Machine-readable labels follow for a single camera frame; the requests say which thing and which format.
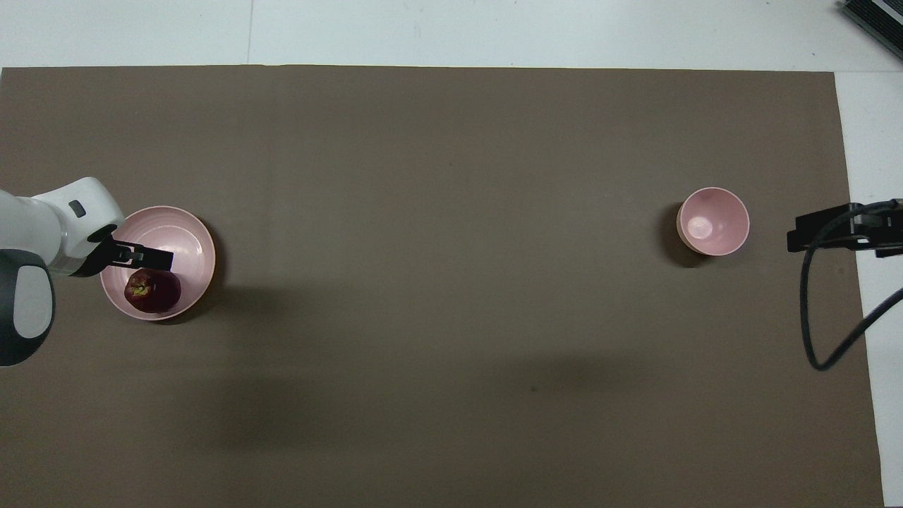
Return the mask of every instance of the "small pink bowl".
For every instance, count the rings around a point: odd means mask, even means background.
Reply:
[[[726,256],[749,236],[749,213],[734,193],[705,187],[690,194],[677,213],[677,234],[687,247],[708,256]]]

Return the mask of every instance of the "apple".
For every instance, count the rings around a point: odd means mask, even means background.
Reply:
[[[182,283],[171,271],[141,268],[128,278],[126,300],[141,312],[166,312],[182,295]]]

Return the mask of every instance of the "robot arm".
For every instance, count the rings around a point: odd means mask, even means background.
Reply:
[[[172,253],[113,240],[122,211],[96,178],[34,197],[0,191],[0,366],[22,362],[53,322],[53,276],[89,277],[108,265],[172,267]]]

